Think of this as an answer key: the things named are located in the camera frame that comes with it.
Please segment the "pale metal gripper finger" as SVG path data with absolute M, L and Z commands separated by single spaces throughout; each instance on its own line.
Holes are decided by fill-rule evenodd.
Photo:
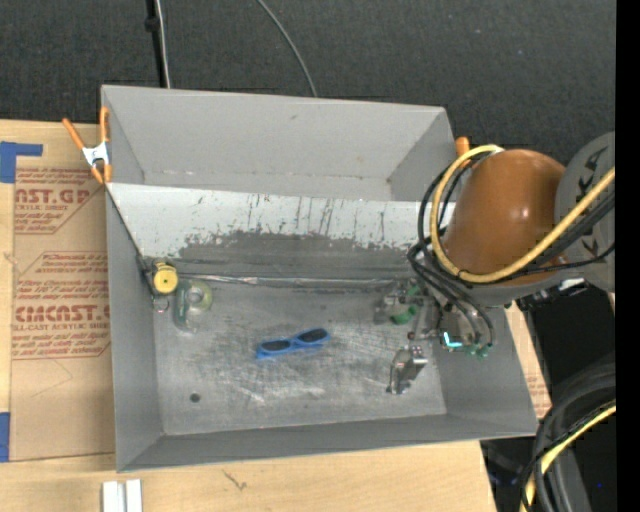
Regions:
M 387 392 L 403 394 L 427 363 L 428 358 L 421 345 L 410 344 L 399 348 L 390 364 Z
M 415 314 L 416 306 L 407 303 L 404 297 L 387 295 L 376 304 L 373 321 L 375 324 L 407 324 Z

